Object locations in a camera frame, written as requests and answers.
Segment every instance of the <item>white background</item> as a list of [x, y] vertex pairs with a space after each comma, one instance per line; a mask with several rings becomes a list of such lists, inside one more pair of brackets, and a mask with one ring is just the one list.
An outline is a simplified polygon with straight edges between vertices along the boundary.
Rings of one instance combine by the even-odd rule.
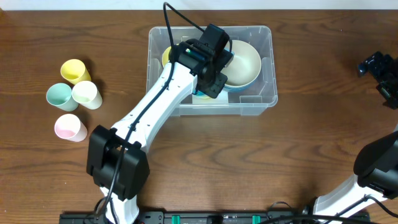
[[[3, 10], [162, 9], [164, 0], [0, 0]], [[398, 0], [168, 0], [176, 9], [398, 9]]]

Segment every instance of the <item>plastic bin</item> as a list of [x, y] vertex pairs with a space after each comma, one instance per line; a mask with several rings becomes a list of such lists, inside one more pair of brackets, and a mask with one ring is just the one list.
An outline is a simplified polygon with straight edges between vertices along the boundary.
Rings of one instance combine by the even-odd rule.
[[[235, 93], [220, 93], [217, 99], [197, 100], [197, 96], [190, 95], [175, 108], [172, 116], [204, 114], [257, 116], [278, 102], [271, 30], [266, 26], [221, 28], [231, 39], [245, 41], [259, 52], [262, 68], [258, 78], [249, 88]], [[199, 39], [201, 36], [201, 32], [194, 27], [172, 27], [172, 33], [174, 44], [192, 38]], [[163, 71], [161, 58], [164, 50], [169, 46], [170, 40], [166, 27], [154, 27], [149, 31], [147, 92]]]

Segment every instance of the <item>pink cup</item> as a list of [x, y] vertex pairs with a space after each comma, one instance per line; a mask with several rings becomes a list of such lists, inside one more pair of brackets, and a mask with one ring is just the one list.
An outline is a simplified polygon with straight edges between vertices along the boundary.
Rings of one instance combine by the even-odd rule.
[[74, 142], [80, 142], [87, 136], [86, 126], [73, 114], [59, 117], [55, 122], [54, 131], [58, 137]]

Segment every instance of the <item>wood grain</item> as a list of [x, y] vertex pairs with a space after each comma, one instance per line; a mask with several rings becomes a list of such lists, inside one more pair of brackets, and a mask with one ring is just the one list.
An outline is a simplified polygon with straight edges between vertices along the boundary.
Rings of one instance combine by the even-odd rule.
[[[279, 102], [256, 117], [170, 118], [149, 153], [139, 205], [167, 210], [298, 207], [353, 173], [357, 153], [390, 133], [396, 111], [356, 64], [398, 55], [397, 11], [187, 11], [199, 25], [271, 28]], [[186, 23], [171, 14], [173, 26]], [[62, 141], [47, 104], [61, 64], [82, 59], [100, 87], [89, 129], [110, 127], [144, 96], [148, 33], [160, 11], [26, 11], [0, 17], [0, 223], [58, 223], [101, 197], [86, 174], [88, 140]], [[398, 210], [397, 203], [385, 203]], [[372, 220], [396, 223], [377, 206]]]

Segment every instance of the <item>green strip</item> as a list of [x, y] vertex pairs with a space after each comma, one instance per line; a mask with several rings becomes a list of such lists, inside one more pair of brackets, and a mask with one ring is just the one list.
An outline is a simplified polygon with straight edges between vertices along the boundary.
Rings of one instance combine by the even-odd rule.
[[172, 224], [180, 224], [180, 216], [179, 215], [172, 216]]
[[261, 222], [261, 217], [259, 215], [253, 215], [252, 224], [259, 224]]

